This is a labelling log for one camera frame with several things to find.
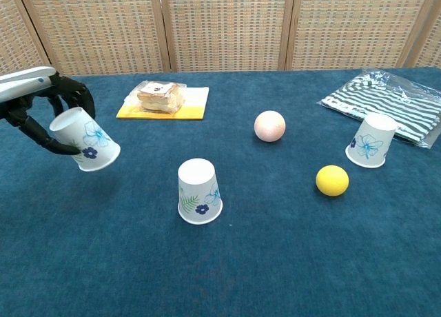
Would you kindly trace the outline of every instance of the blue flower print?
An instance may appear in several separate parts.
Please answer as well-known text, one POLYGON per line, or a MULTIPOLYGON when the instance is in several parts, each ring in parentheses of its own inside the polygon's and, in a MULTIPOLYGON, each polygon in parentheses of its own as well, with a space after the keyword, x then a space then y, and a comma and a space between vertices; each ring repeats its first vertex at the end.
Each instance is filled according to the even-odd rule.
POLYGON ((85 136, 83 141, 88 146, 105 147, 109 145, 109 136, 95 122, 90 121, 84 125, 85 136))
POLYGON ((370 134, 358 136, 357 140, 357 153, 361 156, 366 156, 366 159, 368 160, 370 156, 377 154, 378 148, 383 144, 382 141, 376 141, 370 134))
POLYGON ((196 212, 198 213, 198 214, 201 214, 201 215, 203 215, 203 214, 205 214, 207 211, 208 211, 208 205, 198 205, 197 207, 196 207, 196 212))
POLYGON ((93 149, 92 147, 87 147, 85 149, 82 150, 82 153, 85 157, 87 158, 91 158, 91 159, 96 159, 96 155, 98 154, 98 151, 93 149))
POLYGON ((221 196, 219 195, 219 189, 216 183, 212 185, 211 190, 209 191, 209 194, 205 196, 205 203, 212 204, 214 206, 218 206, 219 203, 221 203, 221 196))

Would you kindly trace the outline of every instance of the upside-down paper cup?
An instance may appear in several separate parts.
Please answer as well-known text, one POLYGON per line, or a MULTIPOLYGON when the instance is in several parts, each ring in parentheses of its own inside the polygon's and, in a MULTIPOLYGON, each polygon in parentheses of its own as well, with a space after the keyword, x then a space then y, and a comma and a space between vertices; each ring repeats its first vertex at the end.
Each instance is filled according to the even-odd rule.
POLYGON ((213 221, 222 211, 214 166, 203 158, 192 158, 178 169, 178 212, 184 221, 202 225, 213 221))
POLYGON ((346 156, 361 167, 381 167, 392 142, 397 123, 384 114, 368 114, 346 147, 346 156))
POLYGON ((62 112, 51 122, 49 129, 58 142, 81 150, 72 158, 86 172, 107 167, 121 151, 121 147, 81 107, 62 112))

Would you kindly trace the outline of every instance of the ball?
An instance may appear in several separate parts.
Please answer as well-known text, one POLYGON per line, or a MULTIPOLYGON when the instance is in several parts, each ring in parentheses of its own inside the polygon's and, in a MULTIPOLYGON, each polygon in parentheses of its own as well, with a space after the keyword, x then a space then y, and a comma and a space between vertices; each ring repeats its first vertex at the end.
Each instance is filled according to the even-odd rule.
POLYGON ((345 193, 349 186, 349 176, 337 165, 321 168, 316 177, 317 188, 327 196, 338 196, 345 193))
POLYGON ((285 133, 285 120, 282 115, 273 110, 259 114, 254 121, 254 132, 263 141, 272 143, 282 138, 285 133))

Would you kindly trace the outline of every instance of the yellow ball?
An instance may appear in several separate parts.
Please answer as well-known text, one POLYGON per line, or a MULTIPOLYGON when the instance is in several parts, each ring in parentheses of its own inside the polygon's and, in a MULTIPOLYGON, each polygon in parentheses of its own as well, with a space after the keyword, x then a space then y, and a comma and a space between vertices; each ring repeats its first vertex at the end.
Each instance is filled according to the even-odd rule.
POLYGON ((337 165, 322 167, 316 177, 317 188, 325 195, 338 196, 349 186, 349 176, 337 165))

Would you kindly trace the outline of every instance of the pink ball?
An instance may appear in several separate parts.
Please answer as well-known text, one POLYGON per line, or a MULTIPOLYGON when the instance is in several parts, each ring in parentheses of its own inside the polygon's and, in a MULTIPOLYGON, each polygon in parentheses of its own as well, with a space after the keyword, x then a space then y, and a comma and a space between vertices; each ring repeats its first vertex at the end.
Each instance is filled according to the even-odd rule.
POLYGON ((259 114, 254 121, 256 136, 268 143, 282 138, 285 128, 286 124, 283 116, 273 110, 267 110, 259 114))

